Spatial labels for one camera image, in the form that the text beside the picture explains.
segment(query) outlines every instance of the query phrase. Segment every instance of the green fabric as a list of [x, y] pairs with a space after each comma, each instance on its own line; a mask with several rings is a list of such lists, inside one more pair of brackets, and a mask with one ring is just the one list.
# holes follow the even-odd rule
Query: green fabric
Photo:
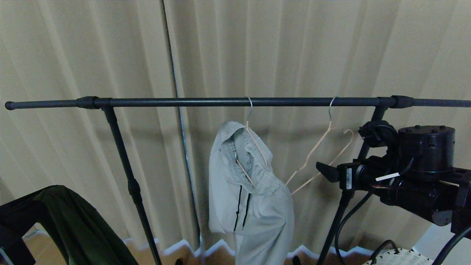
[[69, 265], [137, 265], [124, 242], [97, 210], [64, 186], [43, 190], [34, 198], [48, 214], [39, 220]]

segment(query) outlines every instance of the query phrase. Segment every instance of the beige curtain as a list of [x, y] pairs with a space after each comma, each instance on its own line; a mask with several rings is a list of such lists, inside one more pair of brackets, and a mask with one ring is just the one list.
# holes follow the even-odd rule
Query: beige curtain
[[[101, 97], [376, 97], [471, 99], [471, 3], [460, 1], [1, 2], [1, 101]], [[186, 239], [205, 247], [231, 236], [207, 227], [209, 151], [222, 122], [249, 108], [183, 108], [190, 174], [174, 108], [118, 108], [131, 165], [161, 247]], [[330, 162], [372, 108], [333, 108], [337, 128], [291, 190]], [[92, 203], [122, 237], [144, 242], [104, 115], [99, 110], [0, 111], [1, 202], [63, 184]], [[396, 128], [457, 129], [455, 166], [470, 168], [470, 110], [389, 110]], [[254, 108], [252, 129], [286, 181], [327, 129], [327, 108]], [[350, 161], [361, 139], [340, 157]], [[384, 150], [372, 150], [381, 155]], [[358, 192], [352, 206], [364, 193]], [[194, 214], [195, 197], [197, 217]], [[322, 176], [293, 197], [292, 248], [319, 253], [340, 191]], [[428, 223], [371, 199], [347, 223], [342, 248], [384, 239], [412, 247]]]

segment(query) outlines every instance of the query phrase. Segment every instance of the clothes rack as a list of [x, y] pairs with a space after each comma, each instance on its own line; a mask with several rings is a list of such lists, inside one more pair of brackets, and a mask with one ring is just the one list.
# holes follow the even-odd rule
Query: clothes rack
[[[113, 138], [121, 158], [121, 162], [128, 179], [128, 191], [136, 206], [141, 220], [144, 233], [146, 234], [149, 247], [151, 249], [154, 261], [157, 265], [162, 265], [154, 242], [152, 230], [147, 219], [146, 211], [142, 203], [140, 187], [138, 181], [134, 178], [129, 158], [119, 130], [118, 121], [114, 112], [114, 107], [328, 107], [332, 98], [166, 98], [166, 99], [113, 99], [87, 96], [73, 100], [46, 100], [46, 101], [23, 101], [5, 103], [8, 110], [27, 109], [27, 108], [86, 108], [102, 109], [106, 120], [110, 125]], [[389, 108], [409, 108], [413, 106], [426, 107], [463, 107], [471, 108], [471, 100], [455, 99], [414, 99], [407, 96], [391, 96], [376, 98], [338, 98], [332, 103], [335, 107], [375, 107], [371, 120], [381, 120], [384, 113]], [[369, 146], [363, 143], [358, 158], [366, 158]], [[324, 263], [327, 252], [332, 244], [332, 240], [341, 222], [343, 214], [353, 197], [353, 191], [344, 191], [340, 199], [337, 213], [335, 214], [331, 228], [322, 248], [318, 265]]]

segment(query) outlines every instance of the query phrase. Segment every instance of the floor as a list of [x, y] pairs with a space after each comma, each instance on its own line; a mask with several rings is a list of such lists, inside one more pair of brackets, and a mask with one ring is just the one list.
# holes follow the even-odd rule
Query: floor
[[[24, 238], [33, 257], [36, 259], [37, 265], [66, 265], [62, 255], [57, 249], [52, 239], [45, 233], [35, 233], [27, 238]], [[138, 249], [132, 241], [127, 241], [127, 246], [131, 253], [140, 265], [154, 265], [154, 260], [150, 250]], [[310, 258], [304, 253], [298, 254], [302, 265], [315, 265], [316, 260]], [[230, 255], [225, 248], [219, 248], [210, 256], [205, 257], [204, 261], [201, 257], [195, 257], [193, 252], [188, 247], [181, 247], [177, 251], [168, 256], [161, 256], [163, 265], [174, 265], [175, 261], [181, 258], [184, 265], [232, 265], [234, 264], [234, 257]], [[350, 255], [345, 258], [347, 265], [361, 265], [367, 261], [366, 256]], [[338, 265], [337, 258], [331, 254], [326, 259], [325, 265]], [[292, 265], [291, 260], [286, 260], [284, 265]]]

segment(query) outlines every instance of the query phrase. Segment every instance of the metal hook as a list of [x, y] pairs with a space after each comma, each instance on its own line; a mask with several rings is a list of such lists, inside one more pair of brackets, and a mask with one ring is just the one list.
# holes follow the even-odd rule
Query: metal hook
[[330, 104], [329, 104], [329, 122], [332, 121], [332, 114], [330, 114], [330, 109], [332, 108], [333, 100], [334, 100], [336, 97], [337, 97], [337, 96], [333, 97], [332, 100], [330, 101]]
[[249, 114], [247, 115], [247, 118], [245, 119], [246, 121], [248, 121], [248, 120], [249, 120], [249, 117], [250, 117], [250, 115], [252, 115], [252, 111], [253, 111], [253, 104], [252, 104], [252, 100], [251, 100], [249, 97], [247, 97], [247, 98], [248, 98], [248, 99], [249, 99], [249, 101], [250, 101], [250, 112], [249, 112]]

